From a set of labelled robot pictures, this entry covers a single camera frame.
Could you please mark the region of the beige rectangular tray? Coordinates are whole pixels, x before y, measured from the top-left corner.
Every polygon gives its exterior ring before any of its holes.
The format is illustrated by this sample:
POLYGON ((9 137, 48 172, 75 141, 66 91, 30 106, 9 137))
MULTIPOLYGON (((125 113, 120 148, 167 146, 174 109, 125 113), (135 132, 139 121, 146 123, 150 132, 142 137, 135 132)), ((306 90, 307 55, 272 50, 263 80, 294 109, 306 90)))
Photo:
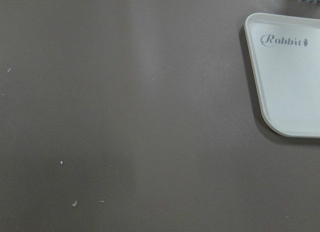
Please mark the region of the beige rectangular tray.
POLYGON ((265 123, 286 137, 319 138, 319 20, 254 13, 244 31, 265 123))

